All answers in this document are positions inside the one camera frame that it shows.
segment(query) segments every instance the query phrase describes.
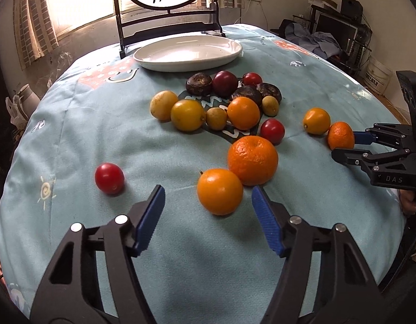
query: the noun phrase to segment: plate rim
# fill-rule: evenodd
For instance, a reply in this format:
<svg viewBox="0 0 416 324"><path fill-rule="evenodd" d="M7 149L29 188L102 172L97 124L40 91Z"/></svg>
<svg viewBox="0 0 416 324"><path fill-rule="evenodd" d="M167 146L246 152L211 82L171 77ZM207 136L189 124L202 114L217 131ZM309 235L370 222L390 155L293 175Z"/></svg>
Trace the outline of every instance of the plate rim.
<svg viewBox="0 0 416 324"><path fill-rule="evenodd" d="M206 38L206 37L208 37L208 38L216 38L216 39L222 38L222 39L228 39L228 40L231 40L232 42L234 42L235 44L237 44L237 45L239 46L239 47L238 47L238 51L236 51L236 52L234 52L234 53L231 53L231 54L229 54L229 55L226 55L226 56L220 56L220 57L216 57L216 58L213 58L213 59L196 59L196 60L189 60L189 61L176 61L176 62L155 62L155 61L144 61L144 60L141 60L141 59L139 59L139 58L137 58L137 57L136 57L136 53L137 53L137 52L139 52L139 51L140 51L141 49L143 49L144 47L151 46L151 45L154 45L154 44L156 44L156 43L160 43L160 42L162 42L162 41L166 41L166 40L173 40L173 39L180 39L180 38L189 38L189 37L191 37L191 36L193 36L193 35L181 35L181 36L177 36L177 37L175 37L175 38L167 38L167 39L163 39L163 40L158 40L158 41L155 41L155 42L153 42L153 43L150 43L150 44L148 44L148 45L145 45L145 46L141 47L140 49L137 49L137 50L133 53L133 59L134 59L135 61L139 62L139 63L148 63L148 64L156 64L156 65L167 65L167 64L179 65L179 64L189 63L189 62L191 62L191 63L199 63L199 62L207 62L207 61L214 60L214 59L222 59L222 58L232 57L232 56L235 56L235 55L240 54L240 53L243 51L243 46L241 45L241 43L239 43L239 42L238 42L238 41L236 41L236 40L233 40L233 39L231 39L231 38L225 38L225 37L223 37L223 36L216 36L216 35L209 35L209 34L207 34L207 35L203 35L203 34L201 34L201 36L202 36L202 37L204 37L204 38Z"/></svg>

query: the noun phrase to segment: blue gripper pad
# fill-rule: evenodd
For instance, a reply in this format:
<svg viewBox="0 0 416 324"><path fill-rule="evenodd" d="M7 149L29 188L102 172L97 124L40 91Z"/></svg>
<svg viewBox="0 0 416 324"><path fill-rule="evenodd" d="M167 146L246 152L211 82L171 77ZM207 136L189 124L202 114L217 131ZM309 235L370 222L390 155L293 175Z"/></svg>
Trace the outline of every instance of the blue gripper pad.
<svg viewBox="0 0 416 324"><path fill-rule="evenodd" d="M148 248L151 236L153 235L161 213L163 212L165 200L166 193L164 188L160 187L160 189L152 198L144 216L142 217L142 220L136 228L136 245L134 247L136 257L138 257L142 251L145 251Z"/></svg>
<svg viewBox="0 0 416 324"><path fill-rule="evenodd" d="M356 145L371 145L376 142L376 137L368 132L353 132Z"/></svg>
<svg viewBox="0 0 416 324"><path fill-rule="evenodd" d="M269 201L266 200L260 187L256 186L253 188L252 204L269 247L280 256L285 250L282 242L281 227L277 223L271 211Z"/></svg>

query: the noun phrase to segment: table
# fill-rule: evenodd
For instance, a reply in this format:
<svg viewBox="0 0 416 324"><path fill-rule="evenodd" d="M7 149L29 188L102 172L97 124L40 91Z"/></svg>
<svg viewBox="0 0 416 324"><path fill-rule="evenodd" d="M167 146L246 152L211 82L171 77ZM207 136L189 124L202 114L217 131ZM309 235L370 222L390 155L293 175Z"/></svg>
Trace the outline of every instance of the table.
<svg viewBox="0 0 416 324"><path fill-rule="evenodd" d="M394 116L352 78L298 46L249 25L224 30L243 45L243 54L222 69L237 76L257 72L282 91L277 118L286 136L277 147L278 171L265 190L311 225L346 224L380 281L405 224L397 192L372 187L358 167L335 163L325 140L308 136L301 121L311 107L326 109L333 122L346 121L353 130L397 123ZM230 142L207 131L179 133L150 115L154 94L164 89L181 94L192 74L136 71L131 57L136 47L123 60L119 46L111 45L75 61L32 115L0 203L0 257L11 297L28 315L43 272L72 223L103 225L162 184L164 212L148 250L134 261L158 323L258 323L283 260L265 241L250 189L228 218L200 206L199 171L227 167ZM388 150L374 146L374 152ZM127 186L118 197L105 196L94 184L94 171L104 161L125 173ZM114 314L104 255L98 256L104 307ZM312 308L319 262L314 254L302 314Z"/></svg>

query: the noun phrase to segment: sun drawing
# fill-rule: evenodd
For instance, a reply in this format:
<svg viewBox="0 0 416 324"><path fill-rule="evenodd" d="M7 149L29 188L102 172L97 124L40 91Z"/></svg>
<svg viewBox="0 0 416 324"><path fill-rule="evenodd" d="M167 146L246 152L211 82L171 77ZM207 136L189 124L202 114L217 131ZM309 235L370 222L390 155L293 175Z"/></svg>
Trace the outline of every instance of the sun drawing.
<svg viewBox="0 0 416 324"><path fill-rule="evenodd" d="M37 203L40 202L40 200L43 201L43 211L46 209L46 200L50 197L52 190L50 188L51 185L55 184L56 178L52 182L47 182L43 179L42 176L40 176L40 180L42 181L42 187L40 189L40 198L38 199Z"/></svg>

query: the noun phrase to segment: tomato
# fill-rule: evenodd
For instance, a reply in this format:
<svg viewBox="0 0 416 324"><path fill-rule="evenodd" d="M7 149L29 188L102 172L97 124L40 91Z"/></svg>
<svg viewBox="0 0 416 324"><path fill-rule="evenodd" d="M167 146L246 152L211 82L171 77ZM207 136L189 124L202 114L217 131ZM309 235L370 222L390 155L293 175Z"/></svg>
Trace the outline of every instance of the tomato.
<svg viewBox="0 0 416 324"><path fill-rule="evenodd" d="M285 133L283 124L277 119L268 119L261 126L260 136L273 145L278 145L283 140Z"/></svg>
<svg viewBox="0 0 416 324"><path fill-rule="evenodd" d="M247 73L243 75L243 84L244 85L254 85L263 83L262 78L257 73Z"/></svg>
<svg viewBox="0 0 416 324"><path fill-rule="evenodd" d="M124 187L124 173L113 163L102 163L96 169L94 179L104 193L115 195Z"/></svg>
<svg viewBox="0 0 416 324"><path fill-rule="evenodd" d="M212 80L215 94L222 98L229 98L238 88L238 78L228 71L218 72Z"/></svg>

